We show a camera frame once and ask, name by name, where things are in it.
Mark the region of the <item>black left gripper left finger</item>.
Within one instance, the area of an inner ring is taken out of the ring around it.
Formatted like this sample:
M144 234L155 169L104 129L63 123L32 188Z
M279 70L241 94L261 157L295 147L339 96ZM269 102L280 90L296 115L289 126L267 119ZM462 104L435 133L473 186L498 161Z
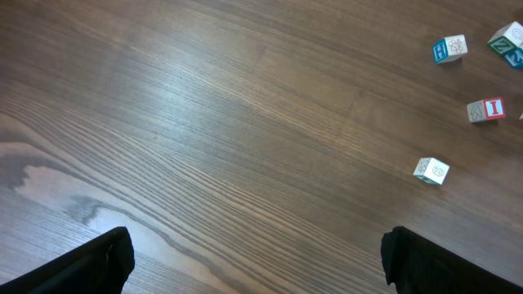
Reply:
M134 270L131 236L115 227L1 286L4 294L120 293Z

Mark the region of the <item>green number six block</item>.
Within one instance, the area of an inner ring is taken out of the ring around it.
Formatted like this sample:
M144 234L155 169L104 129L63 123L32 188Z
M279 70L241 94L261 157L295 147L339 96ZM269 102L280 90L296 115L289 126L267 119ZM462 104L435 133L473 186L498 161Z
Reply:
M437 158L420 158L413 176L428 184L442 185L448 172L449 165Z

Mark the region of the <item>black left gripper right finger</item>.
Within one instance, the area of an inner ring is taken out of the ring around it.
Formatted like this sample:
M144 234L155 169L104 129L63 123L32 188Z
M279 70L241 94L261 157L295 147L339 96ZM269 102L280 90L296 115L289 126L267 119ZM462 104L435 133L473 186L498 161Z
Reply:
M522 287L463 259L404 226L381 242L387 284L399 294L522 294Z

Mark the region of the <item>red I wooden block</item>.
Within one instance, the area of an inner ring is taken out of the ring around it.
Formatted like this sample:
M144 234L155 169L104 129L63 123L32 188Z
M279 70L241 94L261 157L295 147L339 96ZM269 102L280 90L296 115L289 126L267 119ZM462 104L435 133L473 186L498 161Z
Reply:
M478 100L467 105L467 115L470 123L480 123L506 117L502 97Z

